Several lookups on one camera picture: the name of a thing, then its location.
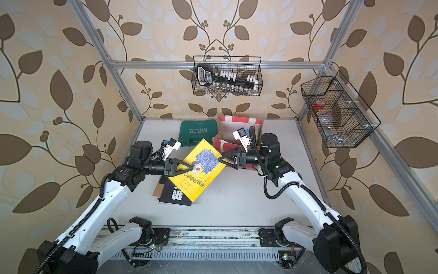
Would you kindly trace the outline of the burlap canvas bag red front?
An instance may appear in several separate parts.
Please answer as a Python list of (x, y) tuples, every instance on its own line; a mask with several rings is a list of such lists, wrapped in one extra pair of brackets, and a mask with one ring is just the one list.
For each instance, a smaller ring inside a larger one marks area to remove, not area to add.
[(254, 167), (258, 165), (256, 149), (260, 148), (261, 129), (259, 119), (220, 116), (219, 133), (213, 137), (213, 147), (227, 167), (236, 170)]

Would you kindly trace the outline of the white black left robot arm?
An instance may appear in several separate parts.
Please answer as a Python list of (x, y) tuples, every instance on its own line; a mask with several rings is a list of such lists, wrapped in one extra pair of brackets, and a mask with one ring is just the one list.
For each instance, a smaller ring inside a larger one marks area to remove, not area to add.
[(168, 243), (170, 230), (154, 231), (149, 220), (134, 217), (104, 239), (97, 239), (104, 225), (112, 223), (111, 216), (128, 198), (146, 175), (174, 177), (182, 174), (177, 167), (179, 159), (170, 158), (180, 142), (170, 139), (154, 153), (151, 142), (137, 141), (132, 145), (124, 164), (107, 174), (100, 193), (78, 220), (54, 242), (45, 241), (37, 249), (40, 265), (37, 274), (94, 274), (108, 259), (127, 246), (143, 245), (149, 248)]

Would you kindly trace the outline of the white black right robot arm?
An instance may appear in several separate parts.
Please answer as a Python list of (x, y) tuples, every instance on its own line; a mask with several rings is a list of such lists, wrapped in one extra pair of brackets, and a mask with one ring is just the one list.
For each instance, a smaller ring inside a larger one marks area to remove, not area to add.
[(223, 152), (219, 161), (234, 169), (258, 166), (265, 196), (275, 200), (287, 194), (311, 223), (308, 227), (292, 218), (279, 221), (274, 226), (277, 245), (287, 247), (297, 243), (304, 250), (311, 251), (331, 274), (339, 269), (350, 274), (352, 271), (347, 265), (358, 259), (359, 272), (366, 274), (368, 267), (360, 248), (356, 221), (349, 215), (341, 216), (312, 192), (300, 174), (281, 156), (277, 136), (262, 134), (260, 146), (257, 146), (253, 128), (241, 128), (233, 133), (233, 137), (243, 147)]

